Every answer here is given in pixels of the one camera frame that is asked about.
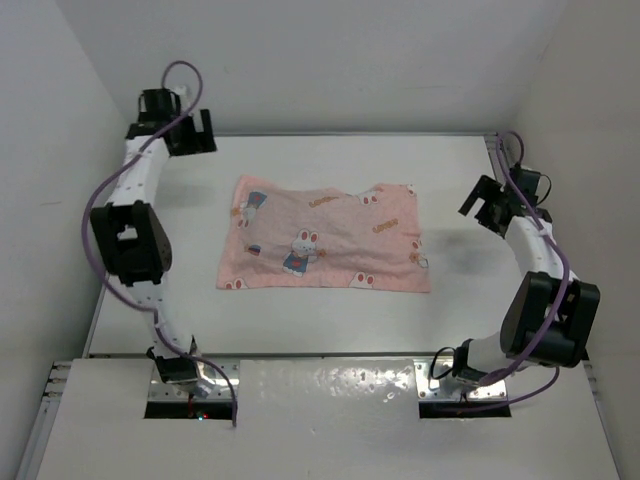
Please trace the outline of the pink cartoon pillowcase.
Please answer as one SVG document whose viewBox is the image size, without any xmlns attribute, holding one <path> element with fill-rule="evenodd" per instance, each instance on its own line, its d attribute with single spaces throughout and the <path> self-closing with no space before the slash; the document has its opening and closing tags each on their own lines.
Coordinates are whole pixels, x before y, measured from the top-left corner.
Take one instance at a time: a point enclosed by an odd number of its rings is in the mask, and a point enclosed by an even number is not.
<svg viewBox="0 0 640 480">
<path fill-rule="evenodd" d="M 218 267 L 221 290 L 431 290 L 412 184 L 285 190 L 243 175 Z"/>
</svg>

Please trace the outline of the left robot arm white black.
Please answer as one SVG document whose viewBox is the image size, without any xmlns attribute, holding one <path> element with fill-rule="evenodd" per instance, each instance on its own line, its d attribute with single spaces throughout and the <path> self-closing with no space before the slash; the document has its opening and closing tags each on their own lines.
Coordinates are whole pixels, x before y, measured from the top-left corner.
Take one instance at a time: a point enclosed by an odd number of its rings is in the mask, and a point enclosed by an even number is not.
<svg viewBox="0 0 640 480">
<path fill-rule="evenodd" d="M 138 98 L 138 118 L 126 136 L 125 171 L 105 205 L 92 208 L 89 221 L 106 271 L 118 279 L 124 298 L 145 320 L 152 337 L 147 351 L 160 380 L 204 397 L 214 371 L 199 361 L 194 336 L 169 309 L 167 278 L 173 253 L 154 203 L 163 168 L 173 156 L 215 148 L 208 111 L 202 131 L 186 112 L 185 87 L 148 89 Z"/>
</svg>

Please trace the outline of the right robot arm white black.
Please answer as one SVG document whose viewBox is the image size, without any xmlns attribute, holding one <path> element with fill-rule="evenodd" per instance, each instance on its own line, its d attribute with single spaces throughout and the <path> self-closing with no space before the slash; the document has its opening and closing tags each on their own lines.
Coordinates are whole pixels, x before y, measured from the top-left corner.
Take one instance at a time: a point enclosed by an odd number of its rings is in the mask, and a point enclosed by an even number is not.
<svg viewBox="0 0 640 480">
<path fill-rule="evenodd" d="M 500 330 L 468 339 L 453 355 L 452 377 L 488 386 L 529 366 L 574 368 L 586 353 L 600 291 L 578 279 L 553 236 L 549 212 L 537 205 L 541 177 L 513 167 L 506 183 L 483 175 L 459 211 L 480 202 L 478 223 L 513 251 L 523 276 Z"/>
</svg>

